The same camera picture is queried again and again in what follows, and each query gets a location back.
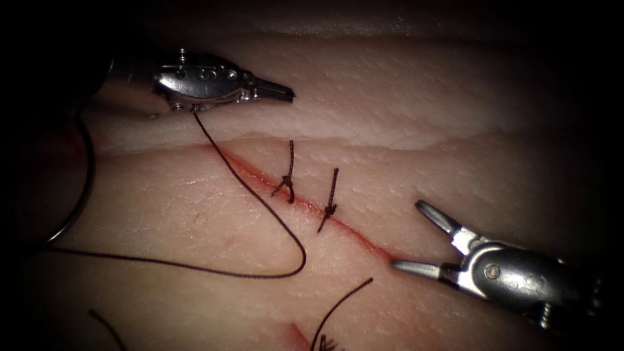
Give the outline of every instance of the metal jaw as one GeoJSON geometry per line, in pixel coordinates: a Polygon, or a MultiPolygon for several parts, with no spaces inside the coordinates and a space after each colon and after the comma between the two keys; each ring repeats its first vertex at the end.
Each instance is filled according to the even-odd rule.
{"type": "Polygon", "coordinates": [[[544,329],[586,324],[601,306],[601,279],[560,259],[491,240],[424,201],[416,208],[463,255],[459,265],[393,260],[404,272],[449,284],[528,317],[544,329]]]}
{"type": "Polygon", "coordinates": [[[157,65],[152,92],[162,96],[175,112],[206,111],[214,106],[247,101],[292,103],[293,90],[256,78],[223,58],[181,49],[163,54],[157,65]]]}
{"type": "Polygon", "coordinates": [[[455,246],[464,255],[464,258],[460,265],[444,264],[437,266],[430,263],[404,260],[394,260],[392,265],[396,269],[405,272],[448,283],[476,297],[487,298],[486,294],[473,281],[475,263],[484,253],[492,250],[501,250],[505,246],[501,243],[501,245],[490,246],[487,250],[477,250],[479,246],[487,242],[494,242],[494,240],[490,240],[462,226],[453,218],[425,201],[419,200],[415,206],[427,219],[451,237],[451,245],[455,246]]]}

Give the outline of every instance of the red incision line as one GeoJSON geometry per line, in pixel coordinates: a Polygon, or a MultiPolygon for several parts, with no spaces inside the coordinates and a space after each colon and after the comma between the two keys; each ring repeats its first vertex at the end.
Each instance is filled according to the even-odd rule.
{"type": "MultiPolygon", "coordinates": [[[[238,158],[237,156],[230,154],[230,152],[223,150],[223,148],[220,148],[220,149],[221,151],[223,151],[223,154],[229,159],[232,166],[235,168],[238,168],[240,172],[239,174],[242,177],[247,177],[247,178],[256,180],[259,184],[266,187],[266,189],[269,191],[272,191],[277,186],[277,183],[273,182],[273,180],[267,177],[264,172],[260,171],[257,167],[255,167],[251,163],[241,158],[238,158]]],[[[287,200],[290,196],[289,194],[287,194],[285,190],[279,191],[276,195],[280,196],[284,200],[287,200]]],[[[294,203],[292,205],[303,207],[303,208],[316,212],[318,214],[319,220],[325,215],[324,210],[314,206],[312,203],[306,200],[303,200],[297,196],[295,196],[294,203]]],[[[355,229],[351,228],[350,226],[346,225],[344,222],[341,222],[335,217],[330,217],[328,220],[332,221],[334,224],[337,224],[342,230],[347,232],[351,238],[358,241],[360,245],[362,245],[362,247],[364,247],[364,249],[366,249],[367,251],[374,253],[376,255],[379,255],[381,258],[386,259],[388,261],[393,258],[390,253],[380,248],[379,246],[373,244],[364,235],[362,235],[360,232],[356,231],[355,229]]]]}
{"type": "Polygon", "coordinates": [[[288,323],[286,325],[286,334],[293,346],[291,350],[309,350],[310,346],[312,346],[295,323],[288,323]]]}

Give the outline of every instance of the pale tissue surface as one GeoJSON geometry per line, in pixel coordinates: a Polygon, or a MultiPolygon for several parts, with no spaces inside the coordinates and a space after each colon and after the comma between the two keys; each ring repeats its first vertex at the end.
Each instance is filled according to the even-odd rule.
{"type": "MultiPolygon", "coordinates": [[[[185,23],[178,34],[198,48],[218,48],[258,76],[293,87],[297,98],[290,106],[220,107],[202,114],[206,128],[275,183],[287,171],[287,141],[294,139],[296,194],[320,210],[339,167],[335,218],[347,227],[329,221],[316,235],[320,211],[269,198],[272,189],[251,180],[304,244],[301,274],[249,281],[46,254],[26,268],[30,293],[45,292],[46,326],[70,346],[112,348],[86,316],[94,308],[130,349],[299,349],[288,326],[295,323],[310,342],[327,310],[372,276],[323,330],[341,348],[547,347],[521,318],[393,272],[349,229],[391,255],[456,262],[447,238],[413,208],[426,198],[500,239],[556,253],[599,250],[599,241],[581,235],[592,218],[574,201],[592,189],[582,173],[590,164],[582,135],[576,144],[559,137],[575,107],[536,76],[539,66],[488,45],[406,38],[441,31],[498,37],[471,19],[444,18],[442,30],[435,16],[421,22],[414,20],[419,14],[398,12],[375,20],[312,13],[308,24],[274,21],[288,17],[280,11],[230,13],[251,20],[222,28],[239,35],[227,40],[217,35],[227,21],[202,21],[202,11],[173,21],[185,23]],[[254,32],[279,35],[246,35],[254,32]],[[46,278],[37,278],[43,270],[46,278]]],[[[152,25],[168,15],[154,16],[152,25]]],[[[140,120],[94,107],[85,118],[99,155],[96,184],[84,215],[58,245],[240,272],[296,267],[294,243],[204,146],[192,116],[140,120]]]]}

